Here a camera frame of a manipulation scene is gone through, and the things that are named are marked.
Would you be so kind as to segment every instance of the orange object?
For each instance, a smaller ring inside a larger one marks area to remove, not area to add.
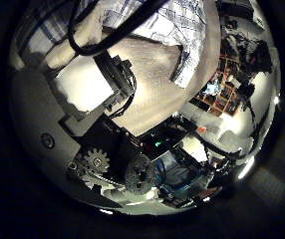
[[[206,127],[198,127],[196,130],[198,132],[206,132]]]

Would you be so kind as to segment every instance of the plaid shirt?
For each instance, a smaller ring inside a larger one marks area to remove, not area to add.
[[[83,0],[83,11],[92,0]],[[144,0],[101,0],[103,25],[117,28]],[[44,56],[66,39],[73,1],[47,0],[23,17],[16,34],[19,55],[23,61],[37,66]],[[157,13],[138,27],[134,34],[166,45],[183,48],[181,62],[173,81],[185,88],[191,80],[203,49],[205,16],[202,0],[169,0]]]

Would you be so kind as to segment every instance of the black background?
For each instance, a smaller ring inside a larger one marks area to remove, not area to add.
[[[285,1],[261,0],[282,64],[282,104],[258,166],[285,184]],[[108,216],[55,187],[29,160],[7,107],[6,60],[26,1],[0,0],[0,238],[285,238],[285,197],[258,197],[250,178],[202,209],[168,217]],[[274,186],[272,179],[258,183]],[[278,204],[268,206],[268,201]]]

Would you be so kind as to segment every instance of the wire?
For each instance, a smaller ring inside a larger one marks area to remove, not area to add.
[[[126,20],[119,28],[112,32],[107,38],[97,45],[92,45],[89,48],[80,47],[74,39],[74,27],[76,24],[75,17],[79,5],[82,0],[76,0],[72,9],[70,17],[70,23],[68,28],[68,39],[71,47],[74,51],[82,56],[93,56],[102,53],[104,50],[112,47],[114,44],[119,42],[122,38],[126,37],[134,29],[140,26],[146,21],[154,12],[156,12],[165,2],[168,0],[146,0],[142,5],[134,12],[132,16]],[[91,2],[87,8],[88,14],[93,12],[99,0]]]
[[[126,71],[123,71],[124,75],[126,78],[130,78],[128,73],[126,73]],[[137,90],[137,80],[136,80],[136,77],[134,75],[132,75],[132,80],[131,80],[131,85],[132,87],[134,88],[134,93],[129,97],[129,99],[127,100],[127,102],[124,104],[123,107],[121,107],[120,109],[118,109],[117,111],[115,111],[114,113],[112,113],[109,118],[112,120],[114,118],[118,118],[118,117],[121,117],[125,111],[131,106],[131,104],[133,103],[134,101],[134,98],[135,98],[135,93],[136,93],[136,90]]]

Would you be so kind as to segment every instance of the bolt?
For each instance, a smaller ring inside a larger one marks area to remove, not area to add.
[[[94,161],[93,161],[93,165],[95,167],[99,167],[99,166],[102,165],[102,161],[99,158],[95,158]]]
[[[54,138],[49,133],[43,133],[41,141],[46,148],[52,149],[55,146]]]

